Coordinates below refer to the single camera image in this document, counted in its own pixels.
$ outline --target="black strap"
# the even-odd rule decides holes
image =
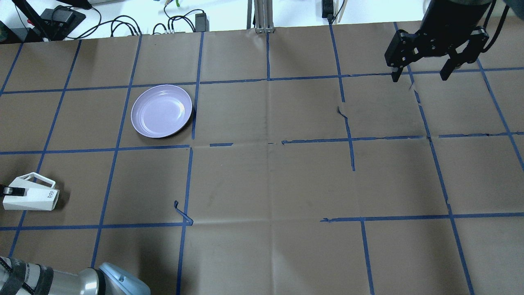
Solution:
[[[53,284],[54,271],[49,266],[38,266],[40,267],[40,277],[36,284],[35,295],[48,295],[49,290],[51,290],[51,284]]]
[[[9,278],[2,286],[2,289],[0,290],[0,295],[16,295],[20,288],[22,288],[22,285],[25,281],[25,262],[15,258],[10,258],[10,260],[13,272],[9,275]]]

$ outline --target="light blue plastic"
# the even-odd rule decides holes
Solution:
[[[151,295],[151,290],[144,282],[118,266],[104,262],[100,265],[100,270],[126,295]]]

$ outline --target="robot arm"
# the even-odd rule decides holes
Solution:
[[[524,14],[524,0],[506,2],[517,14]],[[392,68],[393,82],[398,81],[404,67],[423,57],[449,55],[440,71],[444,81],[462,64],[474,63],[490,47],[485,47],[489,39],[485,27],[477,24],[491,4],[492,0],[431,0],[420,29],[414,34],[398,30],[384,54]],[[508,9],[506,6],[503,18]],[[457,47],[465,42],[465,49],[457,53]]]

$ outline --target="metal post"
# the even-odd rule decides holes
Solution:
[[[257,34],[273,33],[273,0],[255,1],[255,32]]]

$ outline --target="purple plate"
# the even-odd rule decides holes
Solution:
[[[159,85],[149,88],[135,101],[131,123],[143,136],[162,138],[182,129],[192,111],[193,103],[185,90],[174,85]]]

